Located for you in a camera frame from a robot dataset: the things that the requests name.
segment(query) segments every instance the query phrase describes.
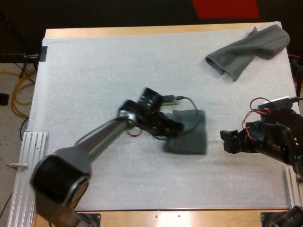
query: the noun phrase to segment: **metal extrusion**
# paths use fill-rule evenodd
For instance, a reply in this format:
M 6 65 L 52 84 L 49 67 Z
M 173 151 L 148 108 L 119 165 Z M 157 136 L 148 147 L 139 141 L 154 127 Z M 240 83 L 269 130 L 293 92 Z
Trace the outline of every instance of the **metal extrusion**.
M 35 194 L 29 182 L 36 164 L 44 155 L 46 138 L 46 132 L 24 133 L 19 162 L 11 165 L 17 173 L 7 227 L 32 227 L 34 224 Z

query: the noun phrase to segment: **cable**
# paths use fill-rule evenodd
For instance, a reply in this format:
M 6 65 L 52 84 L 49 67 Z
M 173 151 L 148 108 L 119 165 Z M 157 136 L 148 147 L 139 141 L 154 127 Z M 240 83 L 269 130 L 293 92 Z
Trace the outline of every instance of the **cable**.
M 26 122 L 28 119 L 29 119 L 29 118 L 26 118 L 26 119 L 22 122 L 22 125 L 21 125 L 21 127 L 20 127 L 19 134 L 20 134 L 20 139 L 21 139 L 21 140 L 23 140 L 22 135 L 21 135 L 21 133 L 22 133 L 22 128 L 23 128 L 23 125 L 25 124 L 25 122 Z
M 31 75 L 31 76 L 29 76 L 28 74 L 27 74 L 27 72 L 26 71 L 28 71 L 29 73 L 31 73 L 31 71 L 29 71 L 29 70 L 27 70 L 27 69 L 24 69 L 24 73 L 25 73 L 25 75 L 33 82 L 33 83 L 36 83 L 33 79 L 31 79 L 31 76 L 33 76 L 33 74 Z
M 17 77 L 19 77 L 19 74 L 17 74 L 17 73 L 14 73 L 14 72 L 0 72 L 0 74 L 2 74 L 2 75 L 11 75 L 11 76 L 17 76 Z
M 199 111 L 198 111 L 198 108 L 197 108 L 196 104 L 194 103 L 194 101 L 192 99 L 190 99 L 188 97 L 184 97 L 184 96 L 178 96 L 176 98 L 176 100 L 182 100 L 182 99 L 189 100 L 191 102 L 191 104 L 193 105 L 193 107 L 195 109 L 195 113 L 196 113 L 196 123 L 195 123 L 195 125 L 191 129 L 189 129 L 189 130 L 187 130 L 187 131 L 185 131 L 185 132 L 183 132 L 181 134 L 178 134 L 178 137 L 179 136 L 184 136 L 184 135 L 192 132 L 193 130 L 195 130 L 198 127 L 198 124 L 199 124 Z
M 22 67 L 21 66 L 19 66 L 17 63 L 14 63 L 15 65 L 17 65 L 20 69 L 22 69 Z
M 276 109 L 276 107 L 273 105 L 273 103 L 272 103 L 269 99 L 263 98 L 263 97 L 258 97 L 258 98 L 254 98 L 254 99 L 250 102 L 250 109 L 251 109 L 251 110 L 254 110 L 254 111 L 259 110 L 259 109 L 253 109 L 253 108 L 251 107 L 252 103 L 253 103 L 254 101 L 258 100 L 258 99 L 264 99 L 264 100 L 268 101 L 268 102 Z
M 20 118 L 24 118 L 24 119 L 28 118 L 29 116 L 28 116 L 27 114 L 24 114 L 24 113 L 22 113 L 21 111 L 19 111 L 18 108 L 16 107 L 15 102 L 18 103 L 19 105 L 30 105 L 30 104 L 31 104 L 31 102 L 22 103 L 22 102 L 18 101 L 18 100 L 17 100 L 17 95 L 18 95 L 23 89 L 25 89 L 25 88 L 27 88 L 27 87 L 31 87 L 31 86 L 33 86 L 33 85 L 35 84 L 35 83 L 32 82 L 32 80 L 30 79 L 30 76 L 33 75 L 33 74 L 34 74 L 34 72 L 31 72 L 28 76 L 22 77 L 22 78 L 17 82 L 17 84 L 15 85 L 15 88 L 14 88 L 13 93 L 12 93 L 12 96 L 11 96 L 10 107 L 11 107 L 12 112 L 13 112 L 16 116 L 18 116 L 18 117 L 20 117 Z M 22 86 L 22 84 L 25 83 L 25 82 L 28 81 L 28 80 L 29 80 L 29 83 Z
M 296 58 L 296 59 L 300 59 L 301 58 L 301 56 L 297 55 L 297 54 L 289 54 L 288 57 Z
M 110 120 L 110 121 L 104 123 L 103 125 L 101 125 L 101 126 L 95 128 L 95 129 L 93 129 L 92 131 L 88 132 L 87 134 L 85 134 L 84 136 L 82 136 L 80 139 L 78 139 L 78 140 L 75 142 L 75 145 L 78 145 L 78 144 L 81 142 L 81 140 L 83 140 L 84 138 L 88 137 L 90 134 L 93 134 L 93 133 L 94 133 L 95 131 L 97 131 L 98 129 L 101 129 L 101 128 L 107 126 L 108 124 L 110 124 L 111 122 L 113 122 L 113 121 L 115 121 L 115 120 L 119 120 L 119 119 L 117 119 L 117 118 L 112 119 L 112 120 Z
M 132 134 L 132 133 L 129 132 L 129 130 L 125 130 L 125 132 L 126 132 L 127 135 L 129 135 L 131 137 L 138 137 L 138 136 L 140 136 L 142 134 L 143 130 L 140 129 L 139 132 L 138 132 L 138 134 Z
M 4 212 L 4 210 L 5 210 L 6 206 L 7 206 L 7 204 L 8 204 L 8 202 L 9 202 L 9 200 L 10 200 L 12 194 L 13 194 L 13 192 L 10 194 L 8 200 L 7 200 L 6 203 L 4 204 L 4 207 L 3 207 L 3 209 L 2 209 L 2 211 L 1 211 L 1 213 L 0 213 L 0 218 L 2 217 L 2 214 L 3 214 L 3 212 Z

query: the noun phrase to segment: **black cable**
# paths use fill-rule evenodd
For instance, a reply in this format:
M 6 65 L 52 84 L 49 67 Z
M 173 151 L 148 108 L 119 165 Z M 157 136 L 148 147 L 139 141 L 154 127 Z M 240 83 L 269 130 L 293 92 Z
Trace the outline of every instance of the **black cable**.
M 258 97 L 258 98 L 254 98 L 254 99 L 250 102 L 250 109 L 251 109 L 252 111 L 257 111 L 257 110 L 259 110 L 259 109 L 253 109 L 253 108 L 251 107 L 252 103 L 253 103 L 254 101 L 258 100 L 258 99 L 264 99 L 264 100 L 268 101 L 268 102 L 276 109 L 276 107 L 274 106 L 274 104 L 273 104 L 269 99 L 263 98 L 263 97 Z
M 19 65 L 17 65 L 19 68 L 21 68 L 21 74 L 20 74 L 20 76 L 22 76 L 22 72 L 23 73 L 25 73 L 26 74 L 26 76 L 35 84 L 36 82 L 33 80 L 33 79 L 31 79 L 31 77 L 27 74 L 27 72 L 26 71 L 29 71 L 29 70 L 27 70 L 27 69 L 25 69 L 25 70 L 23 70 L 23 68 L 21 67 L 21 66 L 19 66 Z
M 6 206 L 7 206 L 7 204 L 8 204 L 8 202 L 9 202 L 9 200 L 10 200 L 12 194 L 13 194 L 13 193 L 10 194 L 8 200 L 7 200 L 6 203 L 4 204 L 4 207 L 3 207 L 2 211 L 1 211 L 1 214 L 0 214 L 0 218 L 2 217 L 2 214 L 3 214 L 3 212 L 4 212 L 4 210 L 5 210 Z
M 195 109 L 195 113 L 196 113 L 196 123 L 195 123 L 195 125 L 191 129 L 189 129 L 189 130 L 187 130 L 187 131 L 185 131 L 185 132 L 183 132 L 181 134 L 178 134 L 177 137 L 184 136 L 184 135 L 192 132 L 193 130 L 195 130 L 198 127 L 198 124 L 199 124 L 199 111 L 198 111 L 198 108 L 197 108 L 195 102 L 191 98 L 188 98 L 188 97 L 185 97 L 185 96 L 178 96 L 178 97 L 176 97 L 176 100 L 182 100 L 182 99 L 187 99 L 193 105 L 193 107 Z
M 22 67 L 21 66 L 19 66 L 17 63 L 14 63 L 15 65 L 17 65 L 20 69 L 22 69 Z
M 92 131 L 90 131 L 89 133 L 85 134 L 85 135 L 82 136 L 80 139 L 78 139 L 78 140 L 75 142 L 75 145 L 78 145 L 78 144 L 81 142 L 81 140 L 83 140 L 84 138 L 88 137 L 90 134 L 93 134 L 93 133 L 94 133 L 95 131 L 97 131 L 98 129 L 103 128 L 104 126 L 107 126 L 108 124 L 110 124 L 111 122 L 113 122 L 113 121 L 115 121 L 115 120 L 117 120 L 117 118 L 112 119 L 112 120 L 110 120 L 110 121 L 104 123 L 103 125 L 101 125 L 101 126 L 95 128 L 95 129 L 93 129 Z
M 23 122 L 22 122 L 22 125 L 21 125 L 21 127 L 20 127 L 20 131 L 19 131 L 19 134 L 20 134 L 20 139 L 21 140 L 23 140 L 23 138 L 22 138 L 22 128 L 23 128 L 23 126 L 24 126 L 24 124 L 25 124 L 25 122 L 28 120 L 28 118 L 26 118 Z
M 161 141 L 166 141 L 167 140 L 166 138 L 160 138 L 160 137 L 155 136 L 153 134 L 151 134 L 151 136 L 153 136 L 156 140 L 161 140 Z

